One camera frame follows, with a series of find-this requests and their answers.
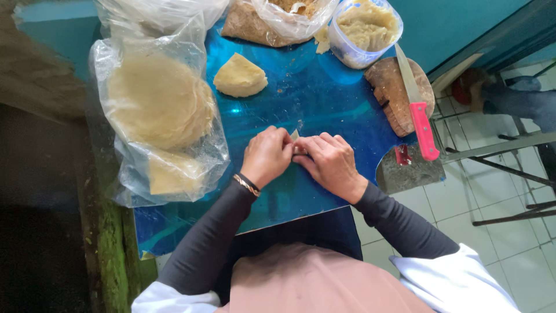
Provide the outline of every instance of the plastic container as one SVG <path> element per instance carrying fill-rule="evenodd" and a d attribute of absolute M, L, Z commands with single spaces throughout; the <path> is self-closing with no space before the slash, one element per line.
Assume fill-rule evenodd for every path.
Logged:
<path fill-rule="evenodd" d="M 372 1 L 379 7 L 392 8 L 386 0 L 369 1 Z M 336 18 L 338 18 L 340 14 L 345 12 L 348 8 L 354 6 L 353 2 L 354 0 L 344 0 L 338 5 L 336 11 L 334 11 L 334 14 L 332 15 L 332 23 L 330 23 L 330 27 L 328 28 L 328 38 L 330 39 L 330 49 L 343 64 L 351 67 L 352 69 L 364 69 L 378 60 L 378 58 L 381 57 L 386 50 L 388 50 L 400 39 L 401 33 L 404 31 L 404 23 L 401 21 L 400 15 L 392 8 L 392 12 L 398 20 L 399 32 L 396 39 L 388 45 L 388 47 L 380 51 L 370 52 L 359 49 L 351 41 L 349 41 L 336 23 Z"/>

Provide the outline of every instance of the red handle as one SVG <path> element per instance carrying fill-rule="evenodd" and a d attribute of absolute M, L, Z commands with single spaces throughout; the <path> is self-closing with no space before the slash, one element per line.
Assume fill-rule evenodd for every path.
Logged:
<path fill-rule="evenodd" d="M 425 161 L 434 161 L 440 155 L 440 151 L 434 146 L 433 131 L 430 129 L 429 119 L 425 113 L 426 102 L 414 102 L 409 105 L 411 119 L 417 133 L 417 140 L 421 148 L 421 155 Z"/>

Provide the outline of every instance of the bag of brown crumbs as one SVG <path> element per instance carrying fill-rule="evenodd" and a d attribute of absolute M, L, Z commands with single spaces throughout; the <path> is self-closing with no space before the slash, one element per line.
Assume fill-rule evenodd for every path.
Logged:
<path fill-rule="evenodd" d="M 234 0 L 220 35 L 271 47 L 305 42 L 328 24 L 339 0 Z"/>

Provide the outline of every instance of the black sleeve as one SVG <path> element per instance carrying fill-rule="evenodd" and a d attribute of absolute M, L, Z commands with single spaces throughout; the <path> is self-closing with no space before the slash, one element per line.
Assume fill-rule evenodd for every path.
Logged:
<path fill-rule="evenodd" d="M 459 250 L 448 236 L 371 182 L 354 207 L 363 213 L 367 225 L 375 227 L 403 257 L 432 259 Z"/>
<path fill-rule="evenodd" d="M 254 186 L 243 175 L 238 174 Z M 226 261 L 230 244 L 240 224 L 257 200 L 236 180 L 187 232 L 162 269 L 157 281 L 183 295 L 209 292 Z"/>

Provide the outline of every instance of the blue plastic sheet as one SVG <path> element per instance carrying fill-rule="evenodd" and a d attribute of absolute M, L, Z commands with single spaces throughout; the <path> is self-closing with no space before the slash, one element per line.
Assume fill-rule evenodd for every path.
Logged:
<path fill-rule="evenodd" d="M 244 40 L 220 37 L 210 29 L 205 41 L 207 82 L 218 100 L 231 164 L 219 187 L 197 202 L 169 203 L 135 208 L 140 257 L 172 252 L 191 226 L 210 208 L 233 174 L 239 172 L 249 140 L 269 125 L 295 129 L 300 136 L 327 131 L 340 134 L 355 152 L 357 170 L 376 184 L 375 172 L 382 157 L 400 144 L 414 144 L 414 134 L 399 138 L 373 95 L 363 70 L 343 65 L 330 51 L 315 53 L 313 40 L 300 45 L 271 48 Z M 268 86 L 260 93 L 234 98 L 216 91 L 212 80 L 220 67 L 237 52 L 261 67 Z M 302 167 L 292 163 L 286 172 L 264 188 L 239 233 L 347 205 L 315 182 Z"/>

